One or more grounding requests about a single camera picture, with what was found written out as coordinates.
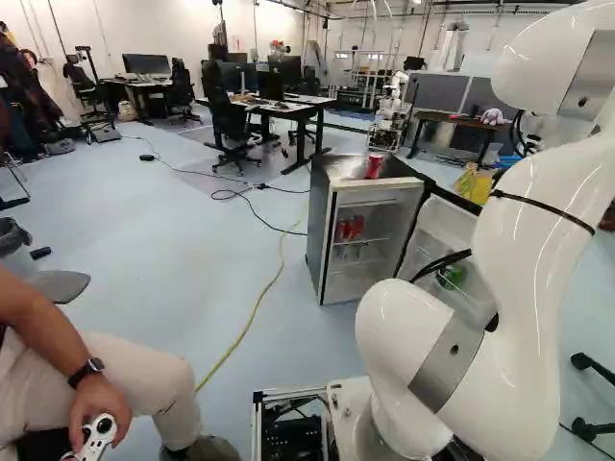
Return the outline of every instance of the game controller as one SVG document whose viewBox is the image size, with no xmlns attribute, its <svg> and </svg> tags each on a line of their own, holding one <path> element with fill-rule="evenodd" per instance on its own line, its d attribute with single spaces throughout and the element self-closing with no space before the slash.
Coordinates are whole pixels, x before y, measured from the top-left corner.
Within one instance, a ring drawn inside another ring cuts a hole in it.
<svg viewBox="0 0 615 461">
<path fill-rule="evenodd" d="M 112 415 L 103 413 L 89 425 L 83 425 L 81 430 L 84 432 L 84 446 L 81 451 L 70 451 L 60 458 L 60 461 L 98 461 L 115 438 L 117 424 Z"/>
</svg>

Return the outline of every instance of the gray floor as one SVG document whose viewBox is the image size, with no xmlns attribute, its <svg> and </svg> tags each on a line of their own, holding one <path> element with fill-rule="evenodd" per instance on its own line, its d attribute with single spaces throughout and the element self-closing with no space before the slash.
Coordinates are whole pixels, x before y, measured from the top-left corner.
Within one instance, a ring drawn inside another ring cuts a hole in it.
<svg viewBox="0 0 615 461">
<path fill-rule="evenodd" d="M 207 128 L 177 135 L 130 123 L 120 130 L 148 138 L 166 161 L 180 168 L 208 172 L 215 161 L 213 150 L 189 139 L 208 137 Z M 174 132 L 181 130 L 172 127 Z M 288 124 L 277 122 L 276 130 L 285 133 Z M 364 138 L 326 130 L 325 145 L 359 152 Z M 240 332 L 258 293 L 276 273 L 279 235 L 256 221 L 243 201 L 211 200 L 216 182 L 139 161 L 138 155 L 148 151 L 143 141 L 125 138 L 80 145 L 75 153 L 26 165 L 33 200 L 2 214 L 15 217 L 34 235 L 34 247 L 53 248 L 41 261 L 42 268 L 92 276 L 83 296 L 66 308 L 78 328 L 102 330 L 182 355 L 196 375 L 203 376 Z M 248 170 L 247 180 L 308 188 L 306 168 L 278 177 L 286 160 L 275 153 L 267 156 L 273 159 L 262 170 Z M 461 173 L 424 160 L 411 164 L 446 187 Z M 17 196 L 6 174 L 0 171 L 2 195 Z M 248 195 L 255 209 L 281 228 L 299 218 L 308 200 L 307 194 L 271 190 Z M 299 227 L 305 229 L 306 221 Z M 229 438 L 245 460 L 250 456 L 253 390 L 323 384 L 363 373 L 355 347 L 356 307 L 319 307 L 304 255 L 303 237 L 285 240 L 286 265 L 280 280 L 265 298 L 244 343 L 198 396 L 207 431 Z M 567 360 L 570 353 L 586 351 L 615 369 L 609 341 L 615 319 L 613 276 L 615 238 L 599 232 L 575 272 L 562 309 L 566 425 L 575 416 L 615 422 L 615 390 L 592 374 L 572 370 Z M 598 444 L 610 443 L 613 449 L 610 440 L 602 436 Z M 149 419 L 138 419 L 126 441 L 105 459 L 153 460 L 158 444 Z M 546 459 L 607 458 L 560 429 Z"/>
</svg>

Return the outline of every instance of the person's arm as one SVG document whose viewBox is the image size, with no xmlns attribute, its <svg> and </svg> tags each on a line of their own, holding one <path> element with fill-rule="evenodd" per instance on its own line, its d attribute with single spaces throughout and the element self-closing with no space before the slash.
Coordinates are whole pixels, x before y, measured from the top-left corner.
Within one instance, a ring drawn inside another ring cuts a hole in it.
<svg viewBox="0 0 615 461">
<path fill-rule="evenodd" d="M 69 377 L 82 368 L 91 354 L 79 332 L 64 314 L 0 265 L 0 324 L 14 329 L 24 344 Z M 75 452 L 83 444 L 81 425 L 85 418 L 110 413 L 118 431 L 113 446 L 119 444 L 132 418 L 123 395 L 102 375 L 86 376 L 77 386 L 70 410 L 70 441 Z"/>
</svg>

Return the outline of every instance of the fridge door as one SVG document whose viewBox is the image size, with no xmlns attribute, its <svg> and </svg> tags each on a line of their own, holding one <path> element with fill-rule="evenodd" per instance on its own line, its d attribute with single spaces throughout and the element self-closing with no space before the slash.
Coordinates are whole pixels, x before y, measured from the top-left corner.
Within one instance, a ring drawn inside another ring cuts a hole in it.
<svg viewBox="0 0 615 461">
<path fill-rule="evenodd" d="M 477 219 L 475 214 L 448 200 L 430 195 L 418 213 L 397 277 L 410 281 L 430 262 L 470 248 Z M 497 313 L 496 302 L 471 256 L 428 274 L 415 284 L 463 313 L 479 328 L 484 328 Z"/>
</svg>

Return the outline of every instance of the red can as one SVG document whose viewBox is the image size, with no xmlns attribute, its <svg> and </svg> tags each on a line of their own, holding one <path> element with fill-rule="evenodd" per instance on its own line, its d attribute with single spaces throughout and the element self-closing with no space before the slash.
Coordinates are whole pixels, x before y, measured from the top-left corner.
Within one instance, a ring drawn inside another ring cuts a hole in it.
<svg viewBox="0 0 615 461">
<path fill-rule="evenodd" d="M 365 218 L 358 214 L 353 218 L 353 226 L 351 230 L 351 238 L 357 238 L 363 232 L 365 227 Z"/>
<path fill-rule="evenodd" d="M 370 154 L 367 159 L 367 170 L 365 171 L 366 180 L 374 180 L 378 176 L 378 170 L 381 168 L 383 154 Z"/>
<path fill-rule="evenodd" d="M 349 237 L 351 232 L 351 225 L 345 219 L 340 219 L 337 221 L 337 229 L 335 230 L 335 234 L 337 235 L 337 240 L 345 240 Z"/>
</svg>

